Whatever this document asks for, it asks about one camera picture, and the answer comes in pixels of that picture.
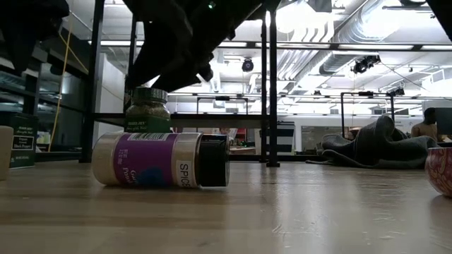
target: bowl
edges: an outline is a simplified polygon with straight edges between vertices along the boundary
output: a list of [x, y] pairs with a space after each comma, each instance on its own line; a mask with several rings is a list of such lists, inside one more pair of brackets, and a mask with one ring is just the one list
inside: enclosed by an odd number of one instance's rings
[[452, 198], [452, 147], [430, 148], [425, 172], [436, 191]]

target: table surface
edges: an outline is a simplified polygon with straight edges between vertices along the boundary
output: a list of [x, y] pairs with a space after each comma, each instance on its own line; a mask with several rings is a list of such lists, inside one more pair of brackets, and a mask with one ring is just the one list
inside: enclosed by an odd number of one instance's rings
[[107, 188], [89, 164], [0, 182], [0, 253], [452, 253], [452, 200], [423, 171], [232, 163], [228, 188]]

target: spice jar lid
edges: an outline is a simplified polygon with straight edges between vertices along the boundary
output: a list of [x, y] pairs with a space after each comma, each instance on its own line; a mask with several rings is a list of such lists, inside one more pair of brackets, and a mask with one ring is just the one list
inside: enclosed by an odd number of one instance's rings
[[203, 135], [199, 146], [199, 179], [203, 187], [229, 183], [229, 142], [227, 135]]
[[133, 91], [133, 99], [153, 100], [167, 103], [168, 93], [164, 90], [151, 87], [137, 87]]

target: metal pole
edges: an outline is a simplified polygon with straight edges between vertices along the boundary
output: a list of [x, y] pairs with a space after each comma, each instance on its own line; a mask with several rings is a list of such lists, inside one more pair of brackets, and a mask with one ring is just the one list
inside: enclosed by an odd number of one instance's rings
[[246, 114], [248, 114], [248, 98], [245, 98], [245, 102], [246, 102]]
[[[133, 66], [133, 63], [135, 62], [135, 54], [136, 54], [136, 17], [135, 15], [132, 16], [132, 29], [130, 32], [130, 47], [129, 47], [129, 69], [130, 72], [131, 67]], [[128, 91], [124, 87], [124, 113], [131, 105], [131, 96], [132, 91]]]
[[266, 11], [262, 17], [262, 85], [261, 85], [261, 159], [260, 163], [267, 162], [267, 22]]
[[340, 118], [342, 121], [342, 137], [345, 138], [344, 92], [340, 93]]
[[278, 163], [278, 115], [277, 115], [277, 54], [276, 54], [276, 8], [270, 11], [270, 160], [267, 167], [279, 167]]
[[396, 113], [394, 112], [394, 96], [391, 95], [391, 117], [393, 118], [394, 123], [396, 122]]
[[88, 86], [85, 89], [86, 113], [82, 129], [82, 157], [81, 163], [90, 163], [93, 155], [94, 111], [99, 80], [100, 40], [102, 39], [102, 22], [104, 19], [105, 0], [95, 0], [93, 18], [93, 36], [91, 37], [90, 65], [88, 72]]
[[200, 97], [196, 98], [196, 115], [199, 114], [199, 100], [200, 99], [201, 99]]

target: glass jar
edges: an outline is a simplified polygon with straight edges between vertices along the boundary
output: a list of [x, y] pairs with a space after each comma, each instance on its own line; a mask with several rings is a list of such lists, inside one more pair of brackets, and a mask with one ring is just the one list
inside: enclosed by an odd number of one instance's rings
[[132, 105], [126, 111], [124, 131], [129, 133], [169, 133], [171, 114], [165, 104], [168, 93], [164, 90], [137, 87], [133, 91]]

